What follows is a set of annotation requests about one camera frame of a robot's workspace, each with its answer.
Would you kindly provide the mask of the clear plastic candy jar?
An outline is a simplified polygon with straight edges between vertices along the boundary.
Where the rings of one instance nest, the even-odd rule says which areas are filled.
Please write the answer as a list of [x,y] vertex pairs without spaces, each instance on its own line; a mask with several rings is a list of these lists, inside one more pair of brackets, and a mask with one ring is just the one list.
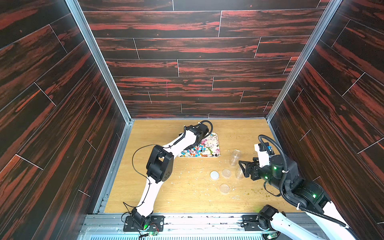
[[237,166],[239,164],[239,160],[241,156],[242,156],[242,153],[240,150],[233,150],[229,160],[230,165],[233,167]]

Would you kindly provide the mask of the clear plastic jar lid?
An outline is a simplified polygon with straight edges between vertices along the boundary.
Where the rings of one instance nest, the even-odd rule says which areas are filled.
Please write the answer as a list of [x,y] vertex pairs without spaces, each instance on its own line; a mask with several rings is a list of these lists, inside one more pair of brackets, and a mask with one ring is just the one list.
[[226,179],[230,178],[232,175],[232,172],[229,169],[223,169],[222,170],[222,176]]

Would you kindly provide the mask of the white patterned jar lid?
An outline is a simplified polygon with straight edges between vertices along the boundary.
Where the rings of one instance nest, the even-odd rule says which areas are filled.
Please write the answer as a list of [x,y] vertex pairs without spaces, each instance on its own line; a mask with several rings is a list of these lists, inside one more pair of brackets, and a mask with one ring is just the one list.
[[211,178],[213,181],[218,180],[219,177],[220,177],[220,174],[219,174],[217,171],[211,171],[211,172],[210,172],[210,178]]

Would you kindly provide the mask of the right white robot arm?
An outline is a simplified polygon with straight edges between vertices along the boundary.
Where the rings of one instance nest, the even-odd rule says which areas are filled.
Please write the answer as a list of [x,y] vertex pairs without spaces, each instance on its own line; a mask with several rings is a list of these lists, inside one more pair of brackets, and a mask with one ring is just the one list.
[[[330,196],[317,183],[300,176],[297,163],[286,155],[239,161],[246,178],[263,180],[279,190],[278,196],[305,212],[330,240],[357,240],[355,231],[344,222]],[[276,208],[265,205],[257,216],[262,231],[276,231],[294,240],[318,240],[319,236],[288,219]]]

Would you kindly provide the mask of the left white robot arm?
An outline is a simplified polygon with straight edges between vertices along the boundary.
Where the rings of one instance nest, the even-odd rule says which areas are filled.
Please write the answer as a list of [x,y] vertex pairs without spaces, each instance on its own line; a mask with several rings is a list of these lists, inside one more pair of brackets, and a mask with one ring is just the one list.
[[183,132],[166,145],[153,144],[149,160],[146,165],[147,173],[141,176],[146,178],[146,186],[137,206],[125,204],[131,207],[130,217],[133,226],[139,232],[145,231],[150,226],[154,204],[163,183],[173,172],[174,159],[184,150],[190,150],[198,146],[203,139],[211,135],[213,124],[203,120],[197,125],[184,126]]

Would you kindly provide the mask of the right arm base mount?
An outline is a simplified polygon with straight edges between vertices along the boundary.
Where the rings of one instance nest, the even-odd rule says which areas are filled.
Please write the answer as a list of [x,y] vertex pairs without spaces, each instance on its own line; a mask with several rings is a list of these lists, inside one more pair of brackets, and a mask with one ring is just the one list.
[[263,240],[275,240],[281,234],[273,229],[271,224],[273,216],[277,213],[279,211],[276,208],[265,205],[257,215],[243,215],[240,226],[248,232],[261,231]]

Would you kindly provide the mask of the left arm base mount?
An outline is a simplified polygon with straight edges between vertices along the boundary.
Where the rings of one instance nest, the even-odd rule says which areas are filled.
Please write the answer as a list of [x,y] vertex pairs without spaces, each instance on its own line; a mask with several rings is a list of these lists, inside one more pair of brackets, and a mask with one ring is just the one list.
[[134,211],[128,212],[124,220],[123,232],[139,233],[139,239],[154,237],[164,230],[165,216],[150,214],[147,217],[141,216]]

